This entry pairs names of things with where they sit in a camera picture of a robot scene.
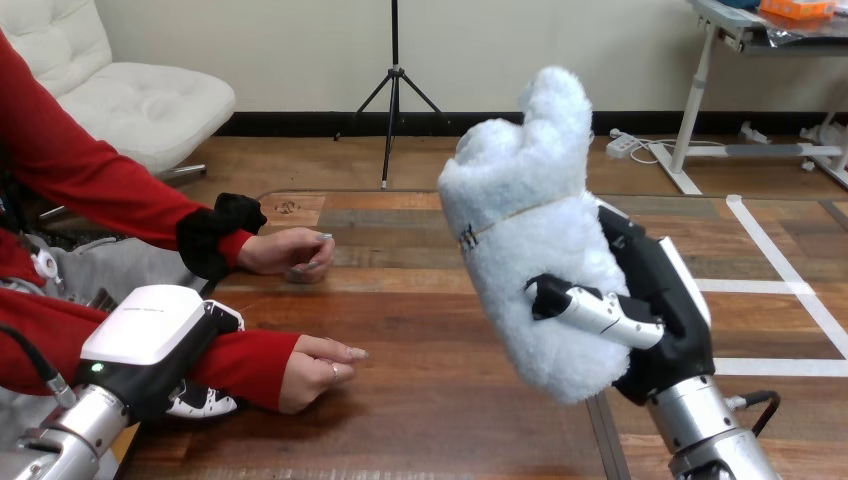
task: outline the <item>black wristband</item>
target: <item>black wristband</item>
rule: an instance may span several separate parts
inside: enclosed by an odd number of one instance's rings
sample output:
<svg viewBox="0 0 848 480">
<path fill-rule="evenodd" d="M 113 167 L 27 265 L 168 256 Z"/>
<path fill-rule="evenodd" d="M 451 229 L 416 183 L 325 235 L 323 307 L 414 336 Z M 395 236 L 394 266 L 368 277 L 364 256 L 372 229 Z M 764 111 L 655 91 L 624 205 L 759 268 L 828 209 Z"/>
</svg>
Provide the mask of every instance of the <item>black wristband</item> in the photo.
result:
<svg viewBox="0 0 848 480">
<path fill-rule="evenodd" d="M 222 193 L 214 210 L 201 208 L 177 222 L 177 251 L 191 273 L 217 282 L 230 273 L 227 258 L 218 251 L 221 239 L 239 229 L 255 235 L 267 221 L 257 200 Z"/>
</svg>

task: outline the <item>fingernail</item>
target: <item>fingernail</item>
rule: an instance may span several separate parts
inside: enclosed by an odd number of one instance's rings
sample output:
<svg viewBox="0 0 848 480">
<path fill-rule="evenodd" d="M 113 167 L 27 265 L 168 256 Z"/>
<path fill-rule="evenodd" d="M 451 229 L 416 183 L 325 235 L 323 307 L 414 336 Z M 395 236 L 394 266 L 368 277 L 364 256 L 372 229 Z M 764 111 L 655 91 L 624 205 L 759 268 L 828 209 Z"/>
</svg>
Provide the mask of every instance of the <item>fingernail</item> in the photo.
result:
<svg viewBox="0 0 848 480">
<path fill-rule="evenodd" d="M 371 355 L 368 355 L 368 352 L 361 348 L 347 347 L 347 349 L 350 353 L 350 358 L 354 360 L 368 360 L 371 357 Z"/>
</svg>

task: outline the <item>gray pants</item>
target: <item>gray pants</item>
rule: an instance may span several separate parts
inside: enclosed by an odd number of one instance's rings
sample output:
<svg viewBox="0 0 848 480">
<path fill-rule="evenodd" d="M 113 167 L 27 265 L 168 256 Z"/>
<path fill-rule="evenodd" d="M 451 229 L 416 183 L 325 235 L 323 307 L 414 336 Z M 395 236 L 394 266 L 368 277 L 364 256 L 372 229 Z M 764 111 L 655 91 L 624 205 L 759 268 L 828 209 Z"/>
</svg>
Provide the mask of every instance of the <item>gray pants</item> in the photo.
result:
<svg viewBox="0 0 848 480">
<path fill-rule="evenodd" d="M 30 239 L 39 247 L 46 248 L 40 238 Z M 92 301 L 101 288 L 120 303 L 134 289 L 145 285 L 182 285 L 200 291 L 206 284 L 206 280 L 186 269 L 178 253 L 135 239 L 120 242 L 104 239 L 73 252 L 51 248 L 50 253 L 58 264 L 61 286 L 48 281 L 46 286 L 39 288 L 13 278 L 0 279 L 0 283 L 6 288 L 33 295 L 81 304 Z M 38 426 L 55 407 L 56 402 L 51 397 L 20 395 L 0 388 L 0 450 L 13 446 L 26 428 Z M 111 462 L 106 459 L 101 464 L 102 478 L 112 478 L 116 468 L 114 456 Z"/>
</svg>

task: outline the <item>white fuzzy glove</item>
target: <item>white fuzzy glove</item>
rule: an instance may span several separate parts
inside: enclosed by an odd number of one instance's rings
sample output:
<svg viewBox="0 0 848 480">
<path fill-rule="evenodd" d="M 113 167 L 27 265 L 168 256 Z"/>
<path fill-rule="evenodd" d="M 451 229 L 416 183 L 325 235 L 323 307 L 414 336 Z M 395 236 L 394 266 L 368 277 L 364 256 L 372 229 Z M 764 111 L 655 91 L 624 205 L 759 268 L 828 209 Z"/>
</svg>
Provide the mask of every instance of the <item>white fuzzy glove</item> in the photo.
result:
<svg viewBox="0 0 848 480">
<path fill-rule="evenodd" d="M 556 319 L 534 321 L 527 281 L 550 273 L 603 294 L 628 292 L 586 190 L 592 106 L 580 82 L 546 68 L 520 103 L 523 126 L 488 121 L 460 140 L 439 191 L 474 287 L 518 372 L 570 404 L 624 375 L 629 349 Z"/>
</svg>

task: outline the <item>white chair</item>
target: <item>white chair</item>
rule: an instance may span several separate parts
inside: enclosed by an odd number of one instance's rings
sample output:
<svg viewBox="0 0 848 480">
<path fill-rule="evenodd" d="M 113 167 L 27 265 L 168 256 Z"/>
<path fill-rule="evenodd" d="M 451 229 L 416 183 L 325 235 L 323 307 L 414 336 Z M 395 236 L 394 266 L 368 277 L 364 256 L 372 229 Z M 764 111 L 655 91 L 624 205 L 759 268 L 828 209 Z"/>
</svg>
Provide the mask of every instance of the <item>white chair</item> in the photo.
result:
<svg viewBox="0 0 848 480">
<path fill-rule="evenodd" d="M 206 172 L 205 165 L 173 167 L 233 114 L 235 94 L 225 82 L 177 67 L 113 63 L 94 0 L 0 0 L 0 30 L 94 138 L 160 178 Z"/>
</svg>

